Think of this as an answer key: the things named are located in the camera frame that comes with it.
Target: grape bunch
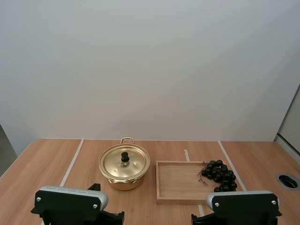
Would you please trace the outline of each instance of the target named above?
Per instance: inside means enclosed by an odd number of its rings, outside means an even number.
[[[206,168],[202,169],[200,176],[221,183],[220,187],[216,187],[214,192],[235,191],[237,184],[235,183],[235,175],[233,171],[228,170],[227,166],[221,160],[210,161]]]

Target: wooden tray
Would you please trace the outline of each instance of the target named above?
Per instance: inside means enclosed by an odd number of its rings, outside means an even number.
[[[205,205],[206,195],[218,184],[198,173],[203,162],[156,161],[156,204]]]

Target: white tape line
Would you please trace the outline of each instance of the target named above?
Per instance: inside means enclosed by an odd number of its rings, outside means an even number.
[[[189,162],[188,150],[184,149],[184,154],[186,155],[186,160]],[[205,216],[202,205],[198,205],[200,216]]]
[[[184,149],[184,154],[186,154],[186,160],[189,162],[188,150]]]
[[[220,148],[221,148],[222,152],[224,153],[224,155],[225,155],[227,161],[229,162],[229,165],[231,166],[231,169],[232,169],[232,171],[234,172],[234,175],[236,176],[236,179],[239,181],[240,186],[242,187],[243,191],[247,191],[247,190],[246,190],[246,187],[245,187],[245,185],[244,185],[244,183],[243,183],[242,180],[240,179],[240,176],[239,176],[238,172],[237,172],[236,169],[234,168],[232,161],[230,160],[229,156],[227,155],[227,152],[225,151],[225,149],[224,149],[224,147],[223,147],[221,141],[218,141],[218,143],[219,143]]]
[[[68,175],[70,174],[71,169],[72,169],[72,167],[73,167],[73,165],[74,165],[74,163],[75,163],[75,161],[76,161],[76,159],[77,159],[77,156],[78,156],[78,154],[79,154],[79,151],[80,151],[80,149],[81,149],[81,146],[83,145],[83,141],[84,141],[84,139],[81,139],[81,142],[80,142],[80,144],[79,144],[79,146],[78,146],[78,148],[77,148],[77,150],[76,150],[76,152],[75,152],[75,155],[73,156],[73,159],[72,159],[72,161],[71,161],[71,163],[70,163],[70,165],[69,165],[69,167],[68,167],[68,169],[67,169],[67,171],[66,171],[66,173],[65,173],[65,176],[64,176],[64,178],[62,179],[62,181],[61,181],[61,183],[60,183],[60,187],[63,187],[63,186],[65,185],[66,180],[67,180],[67,178],[68,178]]]

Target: pot lid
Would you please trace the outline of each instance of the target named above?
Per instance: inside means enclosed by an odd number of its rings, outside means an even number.
[[[104,176],[112,180],[135,180],[143,176],[150,157],[145,149],[135,144],[121,144],[109,148],[100,158],[99,167]]]

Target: grape stem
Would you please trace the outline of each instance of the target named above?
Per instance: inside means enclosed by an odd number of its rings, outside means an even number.
[[[201,176],[201,172],[202,170],[198,173],[198,175],[200,175],[200,180],[199,181],[202,181],[203,184],[206,184],[208,186],[208,184],[202,180],[202,176]]]

